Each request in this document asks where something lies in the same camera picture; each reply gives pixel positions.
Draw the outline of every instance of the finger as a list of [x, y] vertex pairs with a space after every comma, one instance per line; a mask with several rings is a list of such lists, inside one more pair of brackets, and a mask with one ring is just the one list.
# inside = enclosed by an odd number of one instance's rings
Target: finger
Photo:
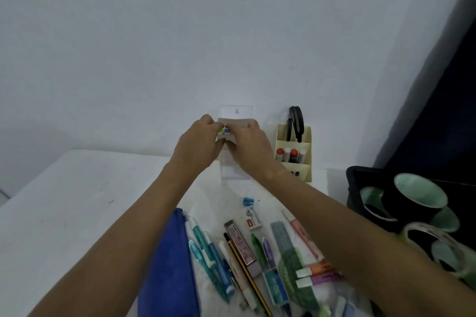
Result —
[[231, 153], [231, 156], [233, 157], [233, 159], [235, 159], [235, 153], [237, 151], [237, 145], [235, 143], [233, 143], [232, 141], [230, 141], [230, 140], [227, 140], [226, 143], [227, 143], [228, 149]]
[[258, 124], [258, 122], [257, 122], [255, 119], [252, 119], [251, 121], [249, 121], [248, 127], [260, 129], [260, 128], [259, 128], [259, 124]]
[[211, 124], [210, 127], [215, 131], [216, 134], [218, 134], [220, 129], [224, 128], [225, 125], [222, 122], [215, 122]]
[[214, 122], [213, 118], [210, 116], [210, 114], [204, 114], [202, 117], [199, 119], [200, 122], [203, 124], [212, 124]]
[[241, 133], [241, 127], [233, 123], [227, 123], [227, 128], [230, 129], [231, 134], [236, 138]]
[[214, 151], [214, 158], [213, 159], [216, 159], [218, 157], [218, 154], [220, 154], [220, 151], [223, 148], [223, 146], [225, 145], [226, 141], [227, 140], [225, 138], [220, 138], [219, 140], [217, 140], [215, 142], [215, 151]]

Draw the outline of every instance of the table surface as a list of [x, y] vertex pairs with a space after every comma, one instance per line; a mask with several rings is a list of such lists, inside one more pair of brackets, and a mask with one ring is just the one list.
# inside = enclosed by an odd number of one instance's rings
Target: table surface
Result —
[[[73, 267], [103, 233], [155, 180], [168, 157], [72, 150], [0, 208], [0, 306], [2, 316], [27, 316], [56, 282]], [[344, 203], [347, 181], [342, 171], [313, 170], [313, 186]], [[257, 182], [220, 178], [213, 162], [193, 183], [179, 207], [193, 216], [215, 242], [223, 239], [223, 224], [234, 219], [251, 244], [242, 214], [244, 197], [255, 199], [256, 212], [275, 257], [279, 253], [270, 224], [285, 221], [284, 206]], [[301, 251], [303, 261], [313, 263], [312, 254], [287, 224], [289, 235]], [[205, 272], [194, 261], [203, 316], [255, 316], [242, 312], [238, 298], [225, 304], [215, 293]], [[331, 301], [331, 283], [314, 286], [321, 301]], [[301, 309], [291, 304], [293, 315]], [[368, 300], [360, 296], [362, 315], [371, 315]], [[280, 316], [277, 308], [273, 314]], [[136, 315], [135, 305], [128, 314]]]

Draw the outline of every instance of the white wall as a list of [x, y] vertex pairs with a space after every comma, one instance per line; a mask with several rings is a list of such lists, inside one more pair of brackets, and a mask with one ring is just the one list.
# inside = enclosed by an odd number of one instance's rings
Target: white wall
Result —
[[456, 2], [0, 0], [0, 187], [70, 148], [170, 155], [234, 104], [270, 136], [297, 104], [316, 166], [371, 165]]

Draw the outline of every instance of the dark curtain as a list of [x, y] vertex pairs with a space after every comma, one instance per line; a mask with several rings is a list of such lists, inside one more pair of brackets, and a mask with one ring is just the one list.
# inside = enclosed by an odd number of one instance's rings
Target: dark curtain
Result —
[[476, 22], [385, 169], [476, 183]]

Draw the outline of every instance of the wall-mounted organizer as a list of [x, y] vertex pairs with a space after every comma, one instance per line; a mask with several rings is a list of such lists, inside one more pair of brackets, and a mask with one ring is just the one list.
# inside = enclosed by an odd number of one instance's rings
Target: wall-mounted organizer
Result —
[[[224, 125], [233, 123], [242, 127], [247, 127], [253, 119], [253, 107], [250, 105], [226, 105], [218, 109], [218, 122]], [[233, 134], [218, 134], [217, 138], [225, 138], [235, 142]], [[220, 162], [220, 175], [222, 179], [251, 179], [244, 170], [235, 162], [231, 156], [228, 146], [225, 144], [218, 157]]]
[[274, 153], [276, 156], [276, 150], [278, 148], [290, 148], [296, 149], [300, 151], [304, 149], [306, 151], [306, 158], [304, 159], [304, 163], [286, 163], [282, 162], [282, 164], [293, 173], [299, 172], [299, 176], [297, 178], [301, 179], [306, 183], [312, 182], [312, 153], [311, 153], [311, 127], [304, 126], [304, 133], [302, 135], [302, 142], [299, 143], [296, 140], [296, 134], [294, 133], [294, 128], [291, 128], [291, 139], [290, 141], [286, 141], [286, 133], [288, 131], [287, 124], [278, 124], [276, 128], [276, 143], [274, 148]]

